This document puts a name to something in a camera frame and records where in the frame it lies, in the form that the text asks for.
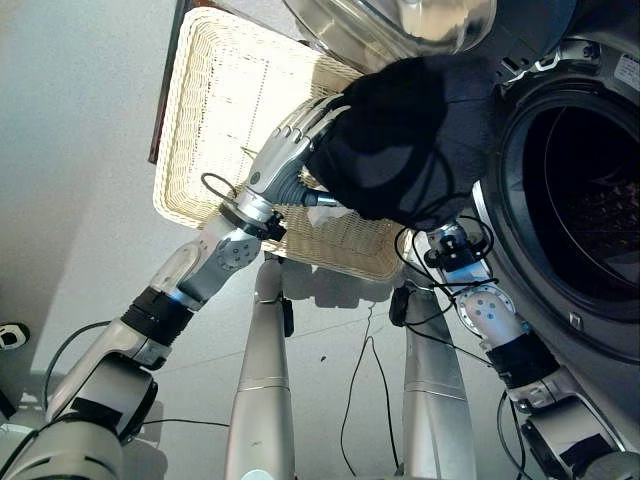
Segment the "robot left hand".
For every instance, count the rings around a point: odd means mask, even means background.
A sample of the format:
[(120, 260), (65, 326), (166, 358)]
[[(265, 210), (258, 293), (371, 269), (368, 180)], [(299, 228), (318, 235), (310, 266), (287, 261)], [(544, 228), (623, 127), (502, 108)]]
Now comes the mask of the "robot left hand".
[(235, 201), (243, 215), (264, 222), (276, 205), (338, 207), (331, 194), (306, 186), (300, 173), (334, 120), (349, 109), (341, 94), (302, 103), (273, 131), (258, 152)]

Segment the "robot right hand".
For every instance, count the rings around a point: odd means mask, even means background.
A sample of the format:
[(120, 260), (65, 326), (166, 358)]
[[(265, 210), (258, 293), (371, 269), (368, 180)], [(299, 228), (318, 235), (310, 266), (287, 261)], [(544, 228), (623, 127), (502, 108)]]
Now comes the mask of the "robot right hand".
[(439, 244), (444, 237), (453, 237), (456, 244), (464, 243), (468, 240), (465, 229), (456, 221), (443, 225), (431, 233), (434, 241)]

